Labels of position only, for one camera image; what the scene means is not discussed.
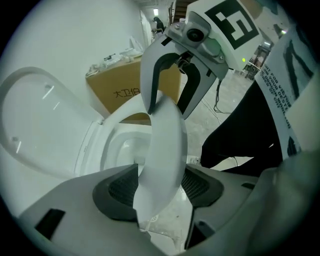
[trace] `black cable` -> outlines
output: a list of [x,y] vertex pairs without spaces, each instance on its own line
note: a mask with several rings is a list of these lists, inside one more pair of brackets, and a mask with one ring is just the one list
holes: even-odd
[[236,162],[236,166],[238,167],[239,165],[238,165],[238,161],[237,161],[237,159],[233,156],[233,158],[234,158],[234,160],[235,160],[235,162]]
[[218,108],[218,102],[219,102],[219,90],[220,90],[220,85],[221,85],[222,79],[219,80],[218,85],[216,87],[216,93],[215,93],[215,104],[213,107],[214,112],[216,113],[221,113],[221,114],[231,114],[230,112],[222,112],[219,108]]

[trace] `white cloth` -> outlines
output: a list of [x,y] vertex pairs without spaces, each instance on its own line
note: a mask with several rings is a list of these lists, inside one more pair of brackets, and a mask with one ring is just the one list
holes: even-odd
[[283,159],[301,150],[285,114],[308,85],[316,67],[306,38],[294,26],[275,44],[255,76],[270,108]]

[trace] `toilet seat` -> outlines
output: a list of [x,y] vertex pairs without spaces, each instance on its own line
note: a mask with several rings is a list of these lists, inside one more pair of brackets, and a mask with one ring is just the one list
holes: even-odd
[[[187,159],[187,134],[180,111],[160,92],[157,105],[162,107],[150,116],[150,148],[134,201],[136,210],[143,209],[138,210],[140,222],[157,214],[174,197]],[[103,170],[102,158],[108,154],[106,145],[115,138],[114,127],[125,126],[118,123],[130,115],[145,113],[139,94],[104,120],[54,76],[36,67],[18,69],[2,83],[0,110],[1,159],[12,162],[10,155],[19,169],[38,171],[51,183],[49,190],[66,179]],[[35,194],[41,197],[37,188]]]

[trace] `person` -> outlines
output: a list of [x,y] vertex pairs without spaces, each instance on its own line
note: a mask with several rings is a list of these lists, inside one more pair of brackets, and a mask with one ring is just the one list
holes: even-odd
[[158,17],[154,17],[153,22],[156,22],[156,29],[154,30],[154,32],[156,34],[162,35],[165,31],[165,26],[163,22]]
[[[241,2],[245,6],[257,4],[252,0]],[[255,19],[262,13],[262,8],[255,10],[259,9],[258,14],[251,13]],[[299,142],[285,113],[308,85],[317,67],[314,56],[303,32],[292,24],[273,47],[239,105],[203,143],[200,164],[212,168],[229,157],[253,157],[224,171],[258,177],[263,170],[297,154]]]

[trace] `floor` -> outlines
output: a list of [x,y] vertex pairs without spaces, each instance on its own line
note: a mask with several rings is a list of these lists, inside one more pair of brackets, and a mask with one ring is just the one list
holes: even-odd
[[[181,77],[180,92],[182,92],[188,78]],[[188,155],[201,156],[201,147],[205,139],[223,121],[228,114],[215,113],[215,96],[218,81],[216,81],[198,104],[191,115],[185,120],[188,136]],[[223,112],[232,112],[246,91],[252,84],[251,80],[243,76],[234,74],[231,70],[223,79],[218,107]],[[212,169],[221,171],[245,163],[249,157],[228,158]],[[186,193],[180,187],[171,203],[151,220],[140,223],[141,231],[150,234],[150,240],[165,254],[177,255],[184,251],[184,244],[188,235],[189,225],[192,215],[192,205]]]

